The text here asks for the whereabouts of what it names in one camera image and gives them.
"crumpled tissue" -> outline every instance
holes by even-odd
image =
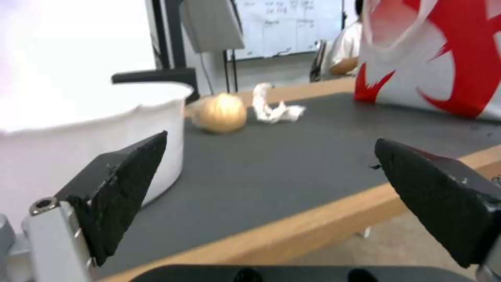
[[[273,85],[267,82],[260,83],[254,88],[252,106],[256,118],[266,123],[276,123],[281,120],[294,122],[298,120],[303,115],[306,107],[299,105],[285,106],[284,102],[281,101],[278,107],[271,108],[266,103],[266,95],[271,88],[273,88]]]

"white shirt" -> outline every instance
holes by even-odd
[[[362,39],[362,23],[356,21],[343,29],[333,46],[331,67],[339,64],[342,60],[358,57],[360,53],[360,40]],[[358,69],[348,72],[348,75],[356,75]]]

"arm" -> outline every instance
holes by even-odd
[[[358,55],[353,57],[353,38],[342,32],[334,44],[332,65],[329,68],[331,75],[345,75],[354,70],[358,64]]]
[[[358,57],[351,57],[341,60],[329,69],[332,75],[343,75],[354,70],[358,65]]]

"whiteboard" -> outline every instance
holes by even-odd
[[[245,49],[237,60],[315,51],[319,39],[335,40],[343,22],[343,0],[235,0]]]

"wooden table edge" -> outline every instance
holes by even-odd
[[[316,88],[290,87],[307,91],[308,97],[353,91],[353,81],[318,83]],[[274,99],[284,99],[286,88],[277,89]],[[293,100],[307,98],[304,96]],[[501,172],[501,145],[460,159],[487,178]],[[391,219],[407,209],[388,183],[299,214],[235,234],[107,277],[105,282],[130,281],[134,277],[172,264],[284,263],[330,244],[340,242],[363,228]]]

